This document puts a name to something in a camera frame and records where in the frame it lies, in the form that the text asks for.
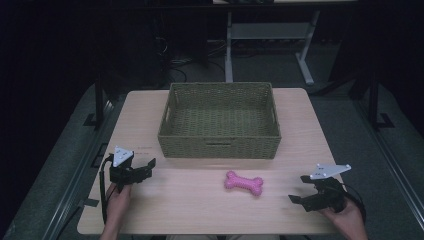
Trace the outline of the person's left hand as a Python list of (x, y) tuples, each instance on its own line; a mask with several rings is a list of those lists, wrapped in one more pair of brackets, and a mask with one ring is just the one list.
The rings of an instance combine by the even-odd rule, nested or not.
[(107, 190), (107, 195), (109, 196), (107, 221), (102, 233), (118, 233), (119, 235), (130, 204), (132, 186), (126, 185), (121, 192), (118, 192), (115, 187), (116, 185), (112, 183)]

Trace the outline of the person's right hand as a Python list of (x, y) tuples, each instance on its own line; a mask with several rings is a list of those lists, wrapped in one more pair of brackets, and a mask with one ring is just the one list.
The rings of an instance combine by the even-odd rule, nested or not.
[(319, 210), (341, 233), (346, 240), (368, 240), (366, 228), (359, 208), (345, 199), (345, 208), (335, 213), (331, 208)]

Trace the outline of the white metal desk frame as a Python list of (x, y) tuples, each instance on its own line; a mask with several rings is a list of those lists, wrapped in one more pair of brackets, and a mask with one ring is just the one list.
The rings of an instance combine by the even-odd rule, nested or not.
[(224, 60), (225, 82), (233, 82), (232, 41), (233, 40), (303, 40), (303, 48), (295, 54), (298, 66), (307, 86), (314, 79), (306, 63), (306, 57), (320, 16), (315, 11), (309, 22), (295, 23), (235, 23), (232, 13), (227, 14), (226, 52)]

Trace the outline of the green woven basket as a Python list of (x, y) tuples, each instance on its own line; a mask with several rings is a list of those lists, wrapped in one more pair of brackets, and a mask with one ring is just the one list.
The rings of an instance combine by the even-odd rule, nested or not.
[(158, 141), (168, 158), (272, 159), (281, 142), (272, 85), (174, 83)]

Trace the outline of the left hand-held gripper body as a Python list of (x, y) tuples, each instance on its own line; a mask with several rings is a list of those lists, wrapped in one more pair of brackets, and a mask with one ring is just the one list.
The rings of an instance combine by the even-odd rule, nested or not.
[(132, 168), (133, 151), (116, 146), (111, 158), (110, 181), (116, 184), (119, 192), (123, 190), (125, 185), (138, 183), (137, 172)]

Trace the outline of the aluminium floor rail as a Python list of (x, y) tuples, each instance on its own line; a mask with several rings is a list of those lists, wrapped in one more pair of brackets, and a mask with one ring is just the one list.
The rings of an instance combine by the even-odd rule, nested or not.
[(380, 130), (374, 127), (368, 120), (365, 107), (358, 101), (354, 101), (353, 106), (361, 117), (371, 138), (375, 141), (381, 154), (384, 156), (386, 165), (393, 176), (398, 189), (400, 190), (421, 230), (424, 232), (424, 202), (419, 199), (418, 194), (411, 185), (404, 171), (401, 169), (394, 152), (389, 148), (389, 145), (381, 135)]
[(79, 201), (85, 199), (80, 194), (85, 195), (91, 189), (92, 171), (97, 169), (91, 168), (91, 165), (100, 158), (98, 151), (109, 138), (106, 128), (114, 109), (109, 100), (102, 103), (100, 113), (103, 120), (97, 124), (92, 107), (97, 105), (89, 103), (87, 113), (82, 106), (77, 107), (58, 145), (54, 147), (52, 161), (47, 167), (47, 180), (49, 183), (56, 181), (57, 187), (52, 193), (58, 196), (58, 200), (43, 231), (42, 240), (57, 240), (73, 211), (78, 208)]

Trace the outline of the pink bone-shaped toy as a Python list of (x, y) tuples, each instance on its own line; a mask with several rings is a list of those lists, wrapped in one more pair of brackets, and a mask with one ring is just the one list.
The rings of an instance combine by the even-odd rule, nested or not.
[(242, 188), (248, 190), (253, 196), (260, 196), (263, 192), (263, 179), (261, 177), (245, 178), (237, 175), (234, 171), (226, 173), (224, 187), (226, 189)]

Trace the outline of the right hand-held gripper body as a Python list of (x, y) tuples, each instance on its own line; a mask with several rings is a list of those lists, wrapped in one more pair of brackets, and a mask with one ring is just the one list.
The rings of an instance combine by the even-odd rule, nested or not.
[(332, 208), (334, 212), (341, 212), (345, 208), (344, 193), (341, 183), (335, 176), (349, 171), (351, 166), (317, 164), (316, 169), (309, 175), (318, 193), (314, 196), (313, 211)]

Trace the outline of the black metal stand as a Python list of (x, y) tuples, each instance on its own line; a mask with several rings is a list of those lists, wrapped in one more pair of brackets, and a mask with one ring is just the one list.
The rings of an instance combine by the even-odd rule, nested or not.
[(84, 126), (93, 127), (98, 130), (105, 120), (106, 101), (101, 77), (97, 77), (94, 82), (95, 112), (87, 115)]
[(368, 99), (368, 121), (375, 131), (381, 128), (394, 128), (394, 124), (386, 113), (378, 110), (379, 83), (375, 78), (370, 80)]

